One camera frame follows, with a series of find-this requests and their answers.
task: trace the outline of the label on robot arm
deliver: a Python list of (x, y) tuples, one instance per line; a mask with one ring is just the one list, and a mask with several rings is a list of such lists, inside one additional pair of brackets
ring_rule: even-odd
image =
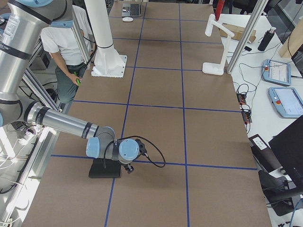
[(8, 37), (9, 39), (13, 39), (16, 34), (19, 24), (20, 24), (20, 20), (18, 18), (10, 16), (8, 23), (5, 27), (3, 36)]
[(253, 138), (252, 140), (255, 142), (255, 144), (258, 146), (260, 150), (264, 150), (265, 148), (267, 148), (266, 144), (263, 143), (260, 137)]

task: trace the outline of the blue cable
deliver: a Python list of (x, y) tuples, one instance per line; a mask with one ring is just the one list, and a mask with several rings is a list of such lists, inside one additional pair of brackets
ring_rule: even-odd
[(294, 211), (293, 211), (293, 214), (292, 214), (292, 218), (290, 219), (290, 223), (289, 223), (289, 227), (292, 227), (293, 226), (293, 219), (294, 219), (294, 213), (295, 211), (297, 210), (297, 206), (300, 204), (300, 202), (302, 202), (303, 199), (300, 199), (297, 204), (295, 205), (294, 207)]

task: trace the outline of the white table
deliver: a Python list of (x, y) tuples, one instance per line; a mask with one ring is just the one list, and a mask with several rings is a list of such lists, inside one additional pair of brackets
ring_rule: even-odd
[[(230, 15), (230, 14), (221, 14), (219, 23), (227, 23), (232, 24), (236, 26), (245, 27), (248, 20), (250, 18), (250, 15)], [(290, 62), (291, 59), (287, 58), (281, 58), (278, 54), (279, 49), (282, 47), (281, 45), (276, 46), (280, 43), (280, 40), (278, 36), (275, 34), (272, 40), (270, 41), (268, 47), (266, 50), (276, 46), (275, 48), (268, 50), (266, 52), (262, 53), (256, 53), (256, 54), (247, 54), (247, 53), (253, 53), (253, 52), (260, 52), (257, 48), (259, 46), (258, 40), (260, 40), (265, 32), (271, 28), (271, 24), (267, 20), (265, 16), (261, 16), (256, 27), (256, 40), (252, 44), (247, 44), (248, 47), (252, 48), (250, 52), (244, 51), (242, 54), (243, 56), (240, 57), (235, 69), (232, 72), (232, 78), (234, 82), (237, 82), (239, 84), (246, 83), (242, 75), (240, 73), (239, 64), (245, 63), (252, 67), (260, 67), (263, 64), (263, 61), (265, 59), (273, 59), (276, 61), (282, 61), (282, 62)], [(222, 42), (224, 43), (226, 41), (226, 38), (222, 37)], [(228, 56), (231, 56), (234, 52), (236, 46), (238, 44), (238, 41), (232, 40), (230, 44), (229, 51), (231, 53), (228, 54)], [(290, 63), (291, 65), (291, 75), (300, 77), (301, 74), (294, 65), (293, 62)], [(257, 85), (261, 79), (261, 68), (250, 68), (245, 65), (241, 65), (242, 74), (246, 81), (249, 81), (250, 83)], [(249, 91), (252, 91), (255, 89), (254, 86), (251, 84), (249, 85)], [(254, 96), (254, 93), (248, 93), (248, 96), (246, 98), (247, 104), (252, 107), (252, 123), (251, 128), (248, 133), (248, 137), (253, 136), (255, 134), (259, 134), (265, 142), (269, 142), (273, 136), (277, 135), (279, 132), (281, 132), (284, 128), (286, 128), (288, 125), (290, 125), (295, 119), (285, 119), (282, 118), (278, 112), (275, 110), (274, 106), (271, 103), (271, 100), (268, 95), (268, 88), (269, 87), (280, 87), (280, 85), (269, 83), (261, 79), (256, 95)], [(295, 79), (292, 78), (292, 85), (291, 87), (296, 88), (299, 95), (303, 97), (303, 79)], [(240, 91), (245, 91), (246, 87), (243, 86)], [(277, 227), (279, 224), (285, 224), (286, 221), (290, 220), (291, 213), (284, 215), (284, 216), (277, 216), (272, 208), (268, 209), (272, 226)], [(303, 210), (297, 210), (294, 217), (293, 226), (303, 226)]]

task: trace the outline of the white plastic stand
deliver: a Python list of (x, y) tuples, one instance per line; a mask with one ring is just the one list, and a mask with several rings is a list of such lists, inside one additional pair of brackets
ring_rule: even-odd
[(91, 75), (122, 78), (127, 56), (119, 55), (114, 48), (105, 1), (85, 0), (85, 5), (98, 46)]
[(202, 72), (207, 73), (207, 74), (223, 75), (229, 44), (230, 44), (232, 37), (234, 37), (235, 34), (233, 32), (231, 32), (230, 30), (228, 30), (227, 28), (225, 28), (223, 25), (216, 22), (214, 14), (211, 14), (211, 15), (209, 15), (209, 18), (208, 18), (205, 35), (207, 35), (207, 36), (212, 35), (214, 25), (227, 33), (227, 40), (224, 45), (224, 52), (223, 52), (220, 64), (204, 62), (203, 66), (202, 66)]

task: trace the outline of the laptop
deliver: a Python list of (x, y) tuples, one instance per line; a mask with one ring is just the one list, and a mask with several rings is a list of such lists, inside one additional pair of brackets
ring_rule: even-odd
[(140, 17), (141, 16), (141, 3), (123, 3), (122, 4), (122, 17)]

